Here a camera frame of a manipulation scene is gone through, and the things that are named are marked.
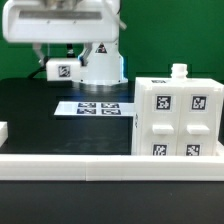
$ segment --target white box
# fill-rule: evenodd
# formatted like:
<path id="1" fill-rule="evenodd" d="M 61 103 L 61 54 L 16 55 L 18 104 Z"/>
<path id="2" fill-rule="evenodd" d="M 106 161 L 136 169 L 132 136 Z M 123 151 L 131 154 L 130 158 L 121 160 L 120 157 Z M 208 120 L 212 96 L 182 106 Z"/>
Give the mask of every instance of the white box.
<path id="1" fill-rule="evenodd" d="M 211 79 L 137 78 L 133 155 L 215 154 L 223 85 Z"/>
<path id="2" fill-rule="evenodd" d="M 176 155 L 182 86 L 170 79 L 137 78 L 135 91 L 132 154 Z"/>

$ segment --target black and white pattern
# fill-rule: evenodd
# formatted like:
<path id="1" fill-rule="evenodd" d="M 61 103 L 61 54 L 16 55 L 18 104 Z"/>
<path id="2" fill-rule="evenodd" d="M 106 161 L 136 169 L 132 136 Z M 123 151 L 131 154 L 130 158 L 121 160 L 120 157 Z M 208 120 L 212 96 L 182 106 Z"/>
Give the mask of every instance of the black and white pattern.
<path id="1" fill-rule="evenodd" d="M 96 114 L 96 109 L 79 108 L 77 114 Z"/>
<path id="2" fill-rule="evenodd" d="M 82 107 L 82 108 L 96 108 L 96 103 L 79 103 L 78 107 Z"/>
<path id="3" fill-rule="evenodd" d="M 98 54 L 107 54 L 107 50 L 103 43 L 100 44 L 100 46 L 97 48 L 96 53 Z"/>
<path id="4" fill-rule="evenodd" d="M 164 80 L 152 80 L 152 83 L 166 83 Z"/>
<path id="5" fill-rule="evenodd" d="M 102 109 L 102 115 L 121 115 L 121 111 L 117 109 Z"/>
<path id="6" fill-rule="evenodd" d="M 168 148 L 168 145 L 154 144 L 152 154 L 154 156 L 166 156 L 167 155 L 167 148 Z"/>
<path id="7" fill-rule="evenodd" d="M 205 111 L 207 104 L 207 96 L 193 96 L 191 110 Z"/>
<path id="8" fill-rule="evenodd" d="M 60 78 L 70 77 L 70 66 L 63 65 L 58 67 L 58 74 Z"/>
<path id="9" fill-rule="evenodd" d="M 156 109 L 157 110 L 171 110 L 171 96 L 156 96 Z"/>
<path id="10" fill-rule="evenodd" d="M 187 145 L 186 156 L 199 156 L 201 145 Z"/>
<path id="11" fill-rule="evenodd" d="M 101 103 L 102 108 L 119 108 L 118 103 Z"/>

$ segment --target printed marker sheet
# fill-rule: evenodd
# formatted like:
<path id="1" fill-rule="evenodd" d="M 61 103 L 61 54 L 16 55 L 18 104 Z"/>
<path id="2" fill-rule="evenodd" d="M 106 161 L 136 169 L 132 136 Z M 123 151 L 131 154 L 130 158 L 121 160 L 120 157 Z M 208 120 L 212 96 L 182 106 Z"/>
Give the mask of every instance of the printed marker sheet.
<path id="1" fill-rule="evenodd" d="M 134 116 L 133 103 L 60 101 L 56 116 Z"/>

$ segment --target white block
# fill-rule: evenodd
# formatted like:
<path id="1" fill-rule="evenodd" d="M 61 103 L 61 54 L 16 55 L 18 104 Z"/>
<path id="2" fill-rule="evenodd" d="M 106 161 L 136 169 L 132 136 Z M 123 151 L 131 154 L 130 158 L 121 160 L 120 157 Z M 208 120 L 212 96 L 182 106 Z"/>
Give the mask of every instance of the white block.
<path id="1" fill-rule="evenodd" d="M 217 157 L 138 157 L 122 162 L 123 181 L 224 180 L 223 158 Z"/>
<path id="2" fill-rule="evenodd" d="M 132 155 L 176 155 L 181 91 L 169 79 L 136 79 Z"/>
<path id="3" fill-rule="evenodd" d="M 1 155 L 0 180 L 86 180 L 88 156 Z"/>
<path id="4" fill-rule="evenodd" d="M 121 181 L 122 161 L 120 156 L 93 157 L 86 163 L 87 181 Z"/>
<path id="5" fill-rule="evenodd" d="M 81 63 L 75 58 L 50 59 L 47 62 L 48 81 L 81 80 Z"/>
<path id="6" fill-rule="evenodd" d="M 137 78 L 132 155 L 214 155 L 223 97 L 211 79 Z"/>
<path id="7" fill-rule="evenodd" d="M 7 122 L 0 122 L 0 147 L 8 138 L 8 126 Z"/>
<path id="8" fill-rule="evenodd" d="M 214 155 L 223 86 L 211 79 L 188 79 L 183 85 L 177 155 Z"/>
<path id="9" fill-rule="evenodd" d="M 174 129 L 171 125 L 153 125 L 153 133 L 156 135 L 173 135 Z"/>
<path id="10" fill-rule="evenodd" d="M 187 125 L 190 135 L 209 135 L 210 129 L 206 125 Z"/>

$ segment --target white edge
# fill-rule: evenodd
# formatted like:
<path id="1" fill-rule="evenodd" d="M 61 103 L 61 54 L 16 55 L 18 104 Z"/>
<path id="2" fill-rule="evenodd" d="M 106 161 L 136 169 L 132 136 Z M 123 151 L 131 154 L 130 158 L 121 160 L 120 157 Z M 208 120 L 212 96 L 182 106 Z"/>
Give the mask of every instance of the white edge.
<path id="1" fill-rule="evenodd" d="M 224 181 L 224 157 L 0 155 L 0 180 Z"/>

